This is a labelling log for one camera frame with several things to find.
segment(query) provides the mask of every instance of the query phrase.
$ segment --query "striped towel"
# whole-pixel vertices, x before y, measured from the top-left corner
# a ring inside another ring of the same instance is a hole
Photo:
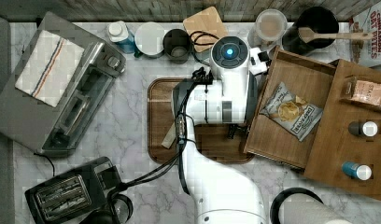
[[[16,88],[56,107],[78,67],[84,49],[48,31],[42,31],[22,70]]]

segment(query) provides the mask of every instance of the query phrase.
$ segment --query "black mug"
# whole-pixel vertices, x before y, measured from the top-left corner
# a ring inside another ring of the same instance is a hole
[[[305,43],[299,35],[299,27],[309,27],[316,33],[335,34],[339,32],[339,22],[331,11],[325,7],[310,7],[283,36],[284,50],[306,55],[314,49],[323,49],[333,43],[334,39],[315,39]]]
[[[185,63],[189,58],[191,39],[186,31],[174,29],[164,36],[163,48],[170,61]]]

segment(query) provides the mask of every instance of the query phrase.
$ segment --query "blue bottle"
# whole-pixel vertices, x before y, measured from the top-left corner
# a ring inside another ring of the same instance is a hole
[[[367,165],[361,165],[352,161],[346,161],[342,164],[342,171],[343,173],[360,179],[360,180],[367,180],[371,178],[372,170]]]
[[[134,35],[127,29],[124,21],[112,22],[107,27],[109,39],[115,43],[125,54],[134,53]]]

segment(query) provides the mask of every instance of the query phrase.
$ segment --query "wooden spoon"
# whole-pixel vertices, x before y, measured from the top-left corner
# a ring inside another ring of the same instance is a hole
[[[371,33],[338,33],[338,34],[318,34],[309,27],[299,27],[299,35],[305,43],[314,39],[357,39],[369,40],[374,37]]]

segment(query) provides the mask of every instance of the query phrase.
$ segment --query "chip bag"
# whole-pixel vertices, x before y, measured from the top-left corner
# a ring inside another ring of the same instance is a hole
[[[277,122],[302,142],[321,119],[322,109],[291,93],[281,82],[260,113]]]

